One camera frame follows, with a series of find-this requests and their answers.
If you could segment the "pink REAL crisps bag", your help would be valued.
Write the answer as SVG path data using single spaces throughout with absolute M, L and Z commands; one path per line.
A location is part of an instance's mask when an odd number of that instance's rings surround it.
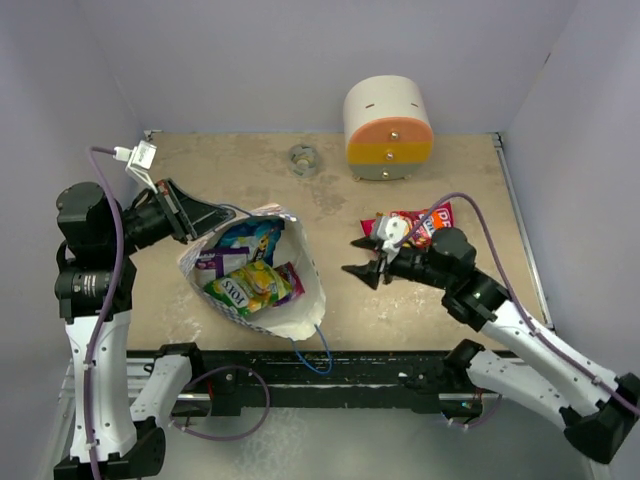
M 452 228 L 455 226 L 452 205 L 449 201 L 439 205 L 430 217 L 421 222 L 421 218 L 426 214 L 428 208 L 422 210 L 393 210 L 390 212 L 377 212 L 374 217 L 361 219 L 360 226 L 365 236 L 370 235 L 377 217 L 391 216 L 400 217 L 408 226 L 405 233 L 408 233 L 416 224 L 419 229 L 404 243 L 405 247 L 426 248 L 431 243 L 432 235 L 441 228 Z

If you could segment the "orange snack packet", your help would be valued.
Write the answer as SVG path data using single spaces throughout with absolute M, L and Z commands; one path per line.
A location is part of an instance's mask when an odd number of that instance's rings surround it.
M 450 205 L 437 208 L 426 220 L 422 217 L 427 209 L 419 211 L 392 211 L 392 216 L 401 216 L 410 224 L 410 230 L 418 226 L 417 231 L 404 244 L 405 247 L 426 248 L 430 245 L 436 230 L 454 227 L 454 217 Z

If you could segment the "green Fox's candy bag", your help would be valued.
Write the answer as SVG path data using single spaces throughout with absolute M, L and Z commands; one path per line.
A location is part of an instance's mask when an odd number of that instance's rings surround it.
M 263 260 L 249 263 L 203 287 L 206 294 L 241 317 L 273 306 L 290 289 L 291 286 Z

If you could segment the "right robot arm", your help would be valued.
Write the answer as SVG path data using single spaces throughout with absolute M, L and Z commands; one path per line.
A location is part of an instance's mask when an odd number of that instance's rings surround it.
M 456 391 L 474 385 L 505 395 L 560 428 L 588 459 L 609 464 L 639 420 L 638 377 L 599 365 L 531 317 L 514 294 L 476 267 L 476 250 L 461 230 L 436 231 L 424 250 L 392 241 L 388 234 L 354 240 L 353 246 L 375 257 L 344 271 L 372 289 L 400 278 L 443 290 L 441 304 L 453 319 L 521 361 L 510 366 L 464 340 L 447 357 L 446 383 Z

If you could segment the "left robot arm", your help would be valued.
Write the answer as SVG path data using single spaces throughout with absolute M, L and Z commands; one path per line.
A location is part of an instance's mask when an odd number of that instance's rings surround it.
M 57 479 L 142 479 L 160 473 L 165 430 L 178 395 L 206 378 L 195 343 L 164 345 L 136 399 L 129 396 L 127 341 L 137 269 L 134 253 L 167 237 L 186 244 L 236 218 L 197 200 L 172 180 L 147 189 L 127 209 L 105 188 L 82 182 L 56 200 L 64 240 L 54 293 L 70 343 L 75 430 Z

